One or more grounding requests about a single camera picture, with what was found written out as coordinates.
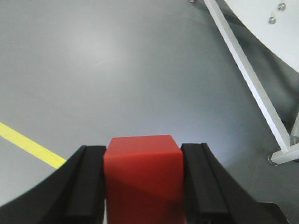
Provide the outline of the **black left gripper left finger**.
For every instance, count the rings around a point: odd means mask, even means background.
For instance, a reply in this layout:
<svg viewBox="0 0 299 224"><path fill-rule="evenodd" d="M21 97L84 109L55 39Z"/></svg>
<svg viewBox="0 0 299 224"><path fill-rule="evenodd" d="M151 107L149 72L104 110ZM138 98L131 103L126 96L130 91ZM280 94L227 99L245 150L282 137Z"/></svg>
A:
<svg viewBox="0 0 299 224"><path fill-rule="evenodd" d="M105 146L81 146L41 183L0 208L2 224L101 224Z"/></svg>

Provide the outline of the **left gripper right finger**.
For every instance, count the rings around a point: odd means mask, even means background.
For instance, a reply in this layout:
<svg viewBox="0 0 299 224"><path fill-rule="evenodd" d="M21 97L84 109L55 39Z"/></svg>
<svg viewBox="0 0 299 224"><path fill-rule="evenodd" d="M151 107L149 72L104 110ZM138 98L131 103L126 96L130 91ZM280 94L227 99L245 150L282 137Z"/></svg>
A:
<svg viewBox="0 0 299 224"><path fill-rule="evenodd" d="M273 202L256 201L220 164L206 143L184 143L188 224L287 224Z"/></svg>

